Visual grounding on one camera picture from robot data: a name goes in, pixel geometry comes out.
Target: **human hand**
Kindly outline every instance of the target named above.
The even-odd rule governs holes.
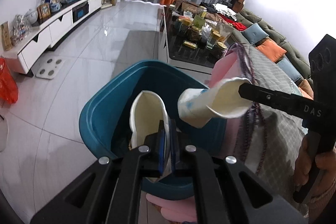
[[[305,185],[309,179],[311,169],[311,159],[308,152],[308,140],[304,137],[301,143],[298,158],[295,161],[294,184]],[[318,196],[326,192],[333,184],[336,177],[336,148],[333,151],[319,154],[315,157],[316,166],[320,170],[325,170],[320,184],[313,190],[313,196]]]

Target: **blue cushion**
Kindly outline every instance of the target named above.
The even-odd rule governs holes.
[[[277,65],[291,78],[294,82],[302,77],[302,75],[294,68],[287,58],[280,60]]]
[[[251,27],[248,27],[241,33],[252,45],[256,44],[265,37],[268,37],[268,34],[265,33],[262,28],[260,28],[258,23],[254,23]]]

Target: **tiled floor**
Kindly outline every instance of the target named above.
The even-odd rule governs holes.
[[[19,100],[1,109],[9,134],[0,153],[0,188],[25,223],[96,160],[79,134],[80,112],[128,66],[157,58],[157,9],[122,1],[101,10],[35,63],[34,73],[46,58],[61,56],[66,62],[53,80],[17,77]],[[167,223],[144,193],[139,223]]]

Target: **white drawer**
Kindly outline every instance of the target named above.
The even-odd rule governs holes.
[[[58,42],[69,31],[71,25],[72,10],[62,15],[49,25],[52,42]]]
[[[27,46],[21,51],[28,69],[30,69],[40,55],[51,44],[51,35],[49,27],[46,27],[36,37],[34,37]]]
[[[101,0],[88,0],[89,3],[89,14],[101,7]]]

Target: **red plastic bag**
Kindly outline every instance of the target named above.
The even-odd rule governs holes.
[[[7,64],[0,58],[0,97],[9,104],[16,103],[19,96],[17,85],[9,72]]]

